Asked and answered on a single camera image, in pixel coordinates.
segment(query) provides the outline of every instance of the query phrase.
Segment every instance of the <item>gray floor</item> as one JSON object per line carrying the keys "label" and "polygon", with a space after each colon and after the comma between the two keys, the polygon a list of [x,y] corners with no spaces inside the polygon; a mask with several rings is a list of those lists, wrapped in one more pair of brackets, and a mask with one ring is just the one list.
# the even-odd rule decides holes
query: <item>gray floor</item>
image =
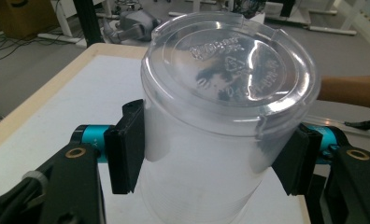
{"label": "gray floor", "polygon": [[[140,1],[153,16],[166,21],[168,11],[191,12],[192,3],[159,0]],[[202,5],[202,10],[216,10],[217,6]],[[314,25],[338,27],[343,18],[338,16],[312,16]],[[293,36],[310,53],[322,75],[370,75],[370,45],[361,35],[332,35],[311,32],[301,26],[266,21],[266,25],[282,29]],[[131,42],[135,45],[148,43]],[[0,52],[0,57],[13,49]],[[84,49],[75,45],[41,45],[32,43],[0,60],[0,114],[6,116],[31,94],[73,61]],[[316,102],[310,114],[339,120],[370,119],[370,110],[362,107]]]}

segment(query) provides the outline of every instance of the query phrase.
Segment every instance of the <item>desk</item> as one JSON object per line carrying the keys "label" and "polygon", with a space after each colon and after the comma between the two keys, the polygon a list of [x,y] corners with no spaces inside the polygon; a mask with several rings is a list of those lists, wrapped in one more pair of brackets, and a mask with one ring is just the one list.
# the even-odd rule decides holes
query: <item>desk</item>
{"label": "desk", "polygon": [[[94,44],[0,123],[0,195],[65,146],[80,124],[115,124],[124,103],[142,97],[146,49]],[[112,195],[99,165],[107,223],[156,223],[135,194]],[[304,197],[287,196],[269,169],[240,223],[310,223]]]}

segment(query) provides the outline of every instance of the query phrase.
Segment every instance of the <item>clear plastic container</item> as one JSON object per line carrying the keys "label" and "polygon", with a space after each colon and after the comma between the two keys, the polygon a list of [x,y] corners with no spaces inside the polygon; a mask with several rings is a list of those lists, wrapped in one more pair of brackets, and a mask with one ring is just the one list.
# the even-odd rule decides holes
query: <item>clear plastic container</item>
{"label": "clear plastic container", "polygon": [[188,14],[152,36],[144,201],[162,223],[231,223],[316,100],[314,63],[283,31],[234,13]]}

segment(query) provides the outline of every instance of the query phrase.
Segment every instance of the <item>container lid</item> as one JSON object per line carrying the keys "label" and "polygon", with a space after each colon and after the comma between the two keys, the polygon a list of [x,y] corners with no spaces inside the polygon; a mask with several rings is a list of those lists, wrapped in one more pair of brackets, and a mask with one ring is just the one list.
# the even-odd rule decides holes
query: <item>container lid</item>
{"label": "container lid", "polygon": [[293,38],[234,13],[195,13],[164,23],[153,33],[143,66],[149,84],[174,104],[187,105],[195,113],[190,117],[210,119],[212,113],[222,122],[255,121],[308,105],[320,90],[313,62]]}

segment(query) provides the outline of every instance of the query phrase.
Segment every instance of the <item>clear plastic lid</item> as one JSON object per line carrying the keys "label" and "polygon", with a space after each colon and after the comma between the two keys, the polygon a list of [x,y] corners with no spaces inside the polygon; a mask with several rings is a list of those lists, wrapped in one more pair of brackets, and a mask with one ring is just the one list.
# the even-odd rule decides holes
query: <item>clear plastic lid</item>
{"label": "clear plastic lid", "polygon": [[296,124],[320,90],[314,63],[293,38],[239,14],[188,14],[152,38],[142,64],[147,94],[213,133],[254,135],[269,119]]}

